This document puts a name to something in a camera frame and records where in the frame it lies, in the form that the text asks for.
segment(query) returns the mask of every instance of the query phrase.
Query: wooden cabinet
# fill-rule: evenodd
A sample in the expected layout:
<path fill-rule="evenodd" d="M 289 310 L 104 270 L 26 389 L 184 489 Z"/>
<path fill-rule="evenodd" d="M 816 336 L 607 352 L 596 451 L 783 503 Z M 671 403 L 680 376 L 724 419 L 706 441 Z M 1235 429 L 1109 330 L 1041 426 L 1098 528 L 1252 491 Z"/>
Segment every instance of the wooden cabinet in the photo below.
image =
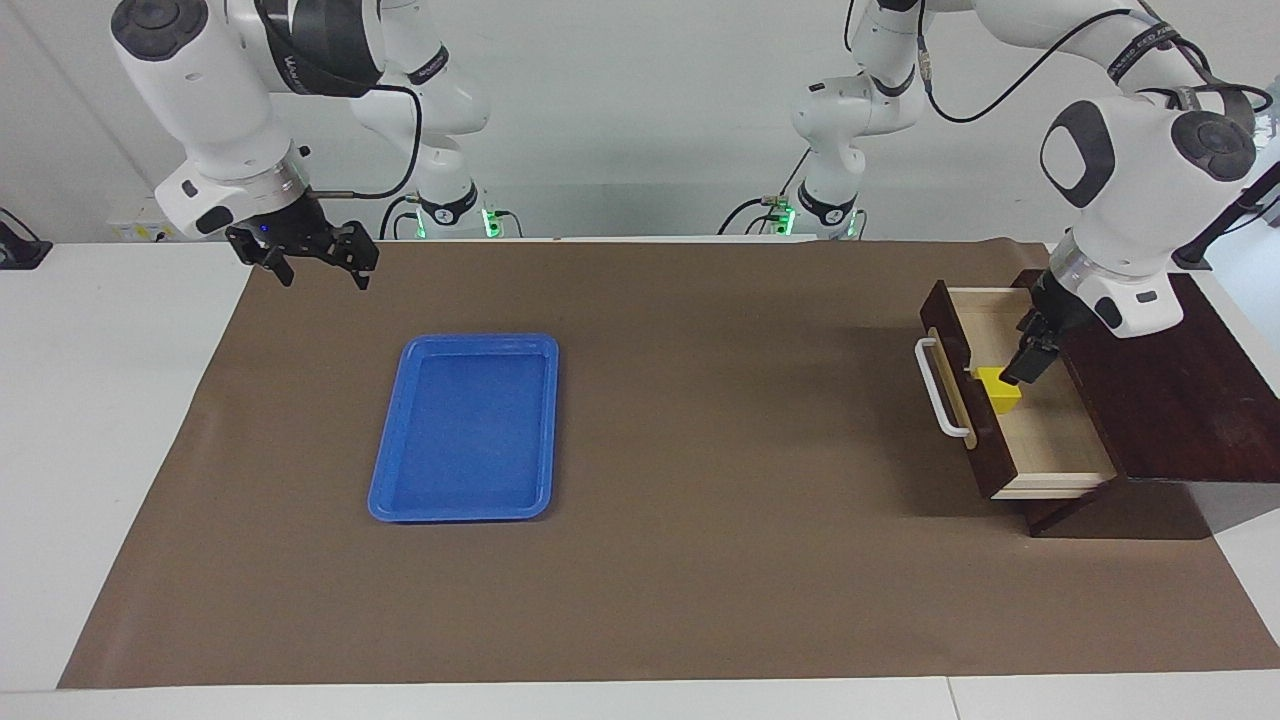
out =
<path fill-rule="evenodd" d="M 940 421 L 968 430 L 984 497 L 1018 503 L 1038 537 L 1194 539 L 1280 507 L 1280 400 L 1187 275 L 1174 278 L 1178 328 L 1128 341 L 1082 328 L 996 415 L 972 372 L 1012 356 L 1036 275 L 940 282 L 920 310 L 922 370 L 950 407 Z"/>

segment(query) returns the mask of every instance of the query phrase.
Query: white wall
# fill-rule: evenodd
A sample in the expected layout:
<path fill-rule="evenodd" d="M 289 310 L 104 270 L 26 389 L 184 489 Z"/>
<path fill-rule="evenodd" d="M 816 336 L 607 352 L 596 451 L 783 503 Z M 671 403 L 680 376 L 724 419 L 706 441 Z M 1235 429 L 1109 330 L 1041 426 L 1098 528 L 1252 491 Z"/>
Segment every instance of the white wall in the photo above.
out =
<path fill-rule="evenodd" d="M 1280 163 L 1280 138 L 1272 140 L 1258 156 L 1251 182 L 1275 163 Z M 1213 275 L 1244 311 L 1249 324 L 1280 352 L 1280 228 L 1268 227 L 1260 219 L 1239 232 L 1222 236 L 1206 258 L 1213 265 Z"/>
<path fill-rule="evenodd" d="M 182 159 L 115 63 L 106 29 L 115 1 L 0 0 L 0 199 L 59 240 L 109 238 L 105 208 Z M 1280 73 L 1275 0 L 1157 5 L 1221 76 L 1266 85 Z M 790 96 L 851 67 L 840 41 L 844 0 L 433 8 L 454 61 L 494 95 L 490 127 L 462 140 L 475 173 L 538 236 L 713 232 L 740 200 L 776 191 L 803 151 Z M 931 38 L 938 96 L 954 111 L 986 104 L 1036 56 L 1001 46 L 972 15 L 942 17 Z M 1041 177 L 1039 141 L 1070 101 L 1112 92 L 1093 65 L 1060 58 L 980 123 L 931 115 L 868 140 L 869 237 L 1056 240 L 1074 213 Z M 41 111 L 24 111 L 23 99 Z M 317 187 L 380 190 L 402 173 L 403 159 L 360 128 L 343 101 L 276 104 L 298 142 L 315 150 Z M 68 188 L 83 193 L 78 211 L 68 210 Z M 380 208 L 335 204 L 332 215 L 370 224 Z"/>
<path fill-rule="evenodd" d="M 150 187 L 63 74 L 64 63 L 83 61 L 72 59 L 78 54 L 47 51 L 26 15 L 0 0 L 0 205 L 54 241 L 109 240 L 111 206 Z"/>

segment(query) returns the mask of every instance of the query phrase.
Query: yellow block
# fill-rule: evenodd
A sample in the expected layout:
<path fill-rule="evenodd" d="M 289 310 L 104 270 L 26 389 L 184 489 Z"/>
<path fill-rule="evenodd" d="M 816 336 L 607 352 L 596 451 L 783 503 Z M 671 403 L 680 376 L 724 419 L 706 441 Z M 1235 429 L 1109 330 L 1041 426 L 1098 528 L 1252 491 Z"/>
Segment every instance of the yellow block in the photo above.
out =
<path fill-rule="evenodd" d="M 977 368 L 973 372 L 973 377 L 982 380 L 982 387 L 987 389 L 987 397 L 991 398 L 991 406 L 996 409 L 997 415 L 1018 407 L 1018 401 L 1023 398 L 1023 391 L 1018 386 L 1000 379 L 1002 372 L 1004 368 Z"/>

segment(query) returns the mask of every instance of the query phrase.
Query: white table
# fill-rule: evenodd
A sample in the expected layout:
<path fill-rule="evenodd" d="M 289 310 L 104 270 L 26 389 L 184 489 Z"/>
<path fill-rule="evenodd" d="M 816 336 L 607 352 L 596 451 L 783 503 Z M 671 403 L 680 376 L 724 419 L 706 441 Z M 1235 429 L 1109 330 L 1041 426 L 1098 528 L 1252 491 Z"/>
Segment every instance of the white table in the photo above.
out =
<path fill-rule="evenodd" d="M 0 719 L 1280 716 L 1280 671 L 52 692 L 247 277 L 221 243 L 63 245 L 0 273 Z M 1280 514 L 1219 542 L 1280 634 Z"/>

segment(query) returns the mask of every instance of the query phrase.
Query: green light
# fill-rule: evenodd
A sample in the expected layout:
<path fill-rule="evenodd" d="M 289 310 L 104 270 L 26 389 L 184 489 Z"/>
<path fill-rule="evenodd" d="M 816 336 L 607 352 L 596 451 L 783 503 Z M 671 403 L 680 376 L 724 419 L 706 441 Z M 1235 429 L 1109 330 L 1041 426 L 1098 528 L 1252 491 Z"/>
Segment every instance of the green light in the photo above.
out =
<path fill-rule="evenodd" d="M 502 236 L 502 222 L 489 209 L 484 210 L 484 224 L 490 238 Z"/>

